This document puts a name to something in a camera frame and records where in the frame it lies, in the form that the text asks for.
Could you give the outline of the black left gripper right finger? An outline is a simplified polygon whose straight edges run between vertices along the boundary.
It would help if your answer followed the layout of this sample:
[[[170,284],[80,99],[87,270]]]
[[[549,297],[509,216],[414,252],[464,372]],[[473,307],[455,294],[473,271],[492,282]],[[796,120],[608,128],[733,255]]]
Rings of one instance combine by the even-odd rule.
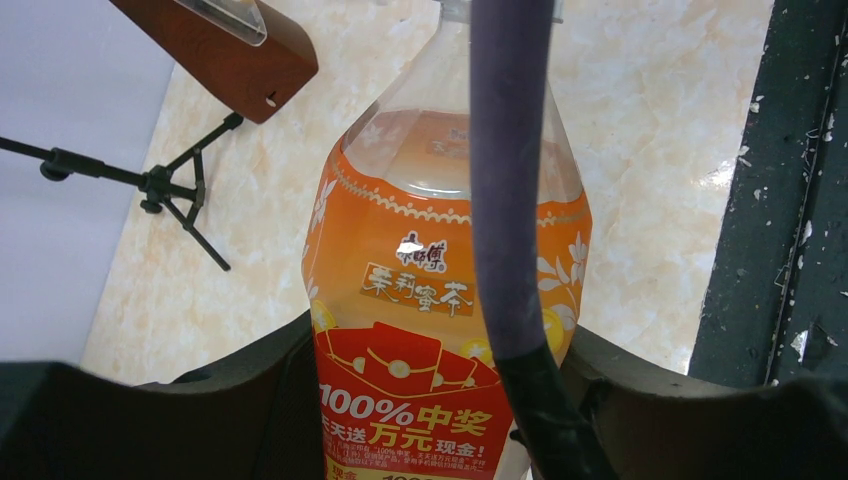
[[[844,479],[847,383],[733,388],[644,360],[578,327],[565,383],[621,479]]]

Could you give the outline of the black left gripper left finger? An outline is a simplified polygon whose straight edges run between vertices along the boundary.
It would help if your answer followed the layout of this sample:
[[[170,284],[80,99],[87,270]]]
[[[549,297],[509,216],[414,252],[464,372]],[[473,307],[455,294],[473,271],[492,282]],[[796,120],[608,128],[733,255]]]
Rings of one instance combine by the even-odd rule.
[[[308,314],[169,383],[1,366],[5,479],[320,479]]]

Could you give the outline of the orange tea bottle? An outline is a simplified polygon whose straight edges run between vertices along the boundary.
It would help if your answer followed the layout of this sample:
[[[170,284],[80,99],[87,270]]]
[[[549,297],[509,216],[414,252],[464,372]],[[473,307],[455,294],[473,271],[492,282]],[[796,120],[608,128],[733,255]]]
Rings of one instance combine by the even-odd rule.
[[[306,236],[326,479],[535,479],[487,338],[469,183],[469,14],[325,162]]]

